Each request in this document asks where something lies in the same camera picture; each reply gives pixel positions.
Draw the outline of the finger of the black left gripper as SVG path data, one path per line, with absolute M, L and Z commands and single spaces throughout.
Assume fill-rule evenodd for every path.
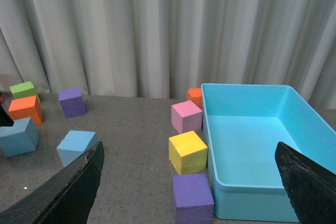
M 0 127 L 2 126 L 13 126 L 14 121 L 11 119 L 11 117 L 6 113 L 2 105 L 0 105 Z

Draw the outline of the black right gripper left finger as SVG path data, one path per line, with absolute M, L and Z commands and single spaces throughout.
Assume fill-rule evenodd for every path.
M 86 223 L 104 163 L 98 142 L 31 194 L 1 212 L 1 223 Z

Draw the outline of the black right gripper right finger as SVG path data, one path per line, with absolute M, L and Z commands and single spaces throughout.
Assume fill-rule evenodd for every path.
M 335 174 L 284 142 L 275 161 L 299 222 L 335 223 Z

